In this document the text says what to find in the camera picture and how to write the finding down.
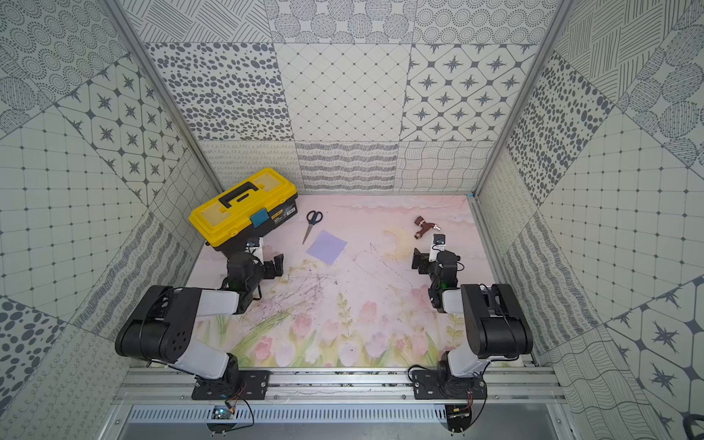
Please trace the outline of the purple square paper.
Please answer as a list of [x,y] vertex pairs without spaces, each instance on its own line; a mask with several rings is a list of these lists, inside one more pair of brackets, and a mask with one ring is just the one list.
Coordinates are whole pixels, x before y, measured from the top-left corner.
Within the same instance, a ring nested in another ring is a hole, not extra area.
[[306,251],[306,254],[329,266],[333,266],[342,255],[347,245],[348,242],[345,240],[327,231],[322,231],[313,242],[313,245]]

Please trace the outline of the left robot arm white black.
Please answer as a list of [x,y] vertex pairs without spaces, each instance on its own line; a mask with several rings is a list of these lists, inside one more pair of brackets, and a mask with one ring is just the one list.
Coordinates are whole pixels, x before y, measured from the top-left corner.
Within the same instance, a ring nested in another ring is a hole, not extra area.
[[264,400],[271,372],[242,371],[235,355],[195,338],[194,327],[199,318],[246,313],[260,284],[283,275],[283,262],[282,254],[262,260],[246,250],[227,260],[218,289],[151,286],[119,330],[115,352],[193,375],[194,401]]

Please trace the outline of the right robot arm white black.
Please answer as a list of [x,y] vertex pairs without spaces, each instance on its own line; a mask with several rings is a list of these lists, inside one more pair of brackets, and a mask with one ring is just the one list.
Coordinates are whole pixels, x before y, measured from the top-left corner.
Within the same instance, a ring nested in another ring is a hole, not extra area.
[[435,245],[414,250],[412,268],[430,278],[432,308],[464,319],[466,341],[445,352],[435,370],[410,368],[418,400],[484,400],[489,365],[510,362],[533,350],[532,330],[509,284],[461,284],[460,256]]

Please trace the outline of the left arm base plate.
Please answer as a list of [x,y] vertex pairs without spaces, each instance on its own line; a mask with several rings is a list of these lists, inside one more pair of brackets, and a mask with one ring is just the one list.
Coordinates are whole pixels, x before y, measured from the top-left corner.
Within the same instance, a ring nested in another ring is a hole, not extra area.
[[225,401],[235,398],[261,401],[266,397],[271,372],[269,370],[227,371],[220,379],[196,378],[194,401]]

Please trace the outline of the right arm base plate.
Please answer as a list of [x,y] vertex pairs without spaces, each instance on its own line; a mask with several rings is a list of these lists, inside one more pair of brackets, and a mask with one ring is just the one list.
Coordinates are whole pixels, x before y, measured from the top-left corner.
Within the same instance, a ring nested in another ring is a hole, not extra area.
[[408,374],[414,386],[416,400],[460,400],[487,398],[486,383],[482,378],[456,378],[437,370],[411,370]]

